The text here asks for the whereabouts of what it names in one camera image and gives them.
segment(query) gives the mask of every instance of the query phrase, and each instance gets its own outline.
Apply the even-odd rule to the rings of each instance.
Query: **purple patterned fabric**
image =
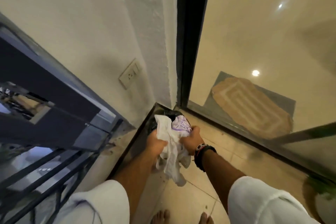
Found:
[[[189,122],[183,115],[176,117],[171,124],[171,128],[176,131],[187,131],[189,133],[192,131]]]

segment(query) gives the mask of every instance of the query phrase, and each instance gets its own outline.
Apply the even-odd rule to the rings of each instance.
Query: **switch plate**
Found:
[[[136,80],[140,72],[140,64],[137,59],[134,59],[132,63],[129,64],[125,71],[121,74],[121,76],[119,77],[119,81],[125,89],[128,89],[131,84]]]

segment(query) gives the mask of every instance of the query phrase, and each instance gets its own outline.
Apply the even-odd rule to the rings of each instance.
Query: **black wristband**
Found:
[[[210,146],[210,145],[206,145],[202,149],[200,149],[199,151],[195,151],[195,159],[194,160],[195,160],[196,167],[201,169],[203,172],[205,172],[205,170],[204,170],[204,167],[203,167],[203,164],[202,164],[202,158],[203,158],[204,153],[207,150],[212,150],[215,153],[217,153],[216,149],[214,147]]]

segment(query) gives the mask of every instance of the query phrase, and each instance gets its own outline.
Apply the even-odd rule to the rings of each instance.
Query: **green plant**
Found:
[[[325,199],[336,199],[336,182],[320,175],[309,175],[308,182],[317,193],[323,194]]]

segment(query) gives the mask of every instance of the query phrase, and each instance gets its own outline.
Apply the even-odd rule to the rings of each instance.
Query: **baseboard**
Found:
[[[116,162],[115,166],[113,167],[111,173],[109,174],[109,176],[107,177],[106,180],[110,180],[113,178],[113,176],[116,174],[117,170],[119,169],[121,163],[124,161],[125,156],[128,154],[129,150],[131,149],[131,147],[133,146],[134,142],[137,140],[137,138],[139,137],[141,131],[145,128],[146,123],[148,122],[148,120],[151,118],[155,108],[159,106],[162,109],[165,110],[170,110],[168,107],[161,105],[159,103],[155,103],[152,107],[152,109],[149,111],[148,115],[145,117],[145,119],[143,120],[143,122],[141,123],[141,125],[139,126],[139,128],[137,129],[136,133],[134,134],[133,138],[131,139],[130,143],[128,144],[128,146],[125,148],[124,152],[121,154],[120,158],[118,159],[118,161]]]

